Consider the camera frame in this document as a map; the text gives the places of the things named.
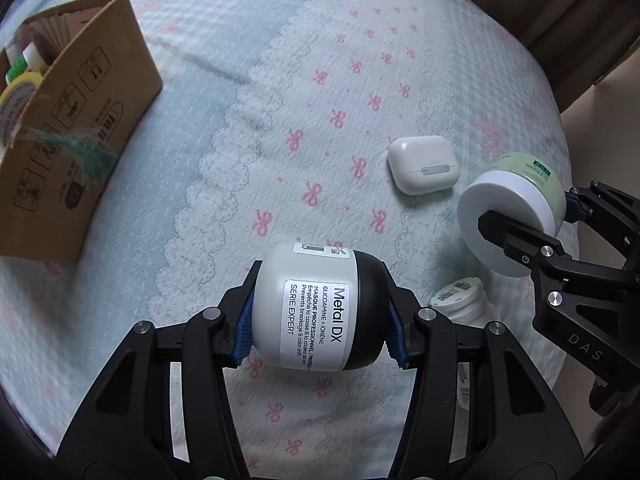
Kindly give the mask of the white earbuds case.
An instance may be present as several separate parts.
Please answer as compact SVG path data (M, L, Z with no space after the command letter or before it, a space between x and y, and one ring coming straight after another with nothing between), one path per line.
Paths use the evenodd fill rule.
M407 136L387 149L387 163L401 193L430 194L453 188L460 177L454 148L443 136Z

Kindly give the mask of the pale green jar white lid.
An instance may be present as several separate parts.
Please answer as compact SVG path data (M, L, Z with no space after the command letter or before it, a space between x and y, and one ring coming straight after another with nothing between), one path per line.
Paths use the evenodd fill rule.
M566 213L561 181L551 166L527 153L509 153L478 176L460 195L458 225L466 246L489 270L522 278L527 269L485 240L478 219L487 211L516 220L544 234L559 233Z

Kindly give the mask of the white pill bottle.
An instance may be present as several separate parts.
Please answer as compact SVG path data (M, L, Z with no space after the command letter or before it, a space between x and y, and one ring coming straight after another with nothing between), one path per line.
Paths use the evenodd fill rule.
M479 326L488 319L488 299L479 278L459 278L432 296L428 305L450 321Z

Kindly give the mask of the white black Metal DX jar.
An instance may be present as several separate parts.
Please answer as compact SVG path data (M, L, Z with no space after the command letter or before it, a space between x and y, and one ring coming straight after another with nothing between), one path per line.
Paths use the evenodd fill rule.
M386 267L375 256L280 243L257 274L253 346L267 364L287 370L358 370L380 355L388 310Z

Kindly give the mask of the white jar green label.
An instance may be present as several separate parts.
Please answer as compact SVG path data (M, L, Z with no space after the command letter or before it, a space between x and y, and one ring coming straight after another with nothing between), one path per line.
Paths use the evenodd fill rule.
M26 72L44 75L48 69L49 64L38 50L38 47L34 42L30 42L6 72L6 83L10 84L14 79Z

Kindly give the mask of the brown right curtain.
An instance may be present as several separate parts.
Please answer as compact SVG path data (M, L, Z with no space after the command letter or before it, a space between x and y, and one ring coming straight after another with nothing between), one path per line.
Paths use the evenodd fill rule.
M533 55L562 112L639 41L639 0L471 0Z

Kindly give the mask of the checkered floral bedspread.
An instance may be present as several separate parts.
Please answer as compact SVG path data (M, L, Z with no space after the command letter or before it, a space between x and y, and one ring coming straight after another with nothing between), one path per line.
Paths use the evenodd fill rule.
M17 0L32 14L74 0ZM383 260L421 301L477 276L549 384L565 361L532 326L533 284L465 246L457 201L499 156L570 153L548 80L468 0L130 0L163 88L96 207L78 262L1 263L1 388L53 455L135 322L186 321L281 242ZM409 196L390 144L451 142L460 177Z

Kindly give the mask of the cardboard box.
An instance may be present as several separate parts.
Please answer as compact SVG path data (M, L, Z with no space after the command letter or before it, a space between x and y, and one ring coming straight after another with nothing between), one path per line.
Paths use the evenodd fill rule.
M1 253L73 261L163 81L130 0L75 0L26 18L1 51L1 94L30 42L49 69L1 151Z

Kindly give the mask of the yellow tape roll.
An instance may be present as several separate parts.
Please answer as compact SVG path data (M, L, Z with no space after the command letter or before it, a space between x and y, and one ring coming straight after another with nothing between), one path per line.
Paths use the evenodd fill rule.
M1 151L10 144L12 132L23 110L40 87L43 76L27 72L16 77L2 92L0 108Z

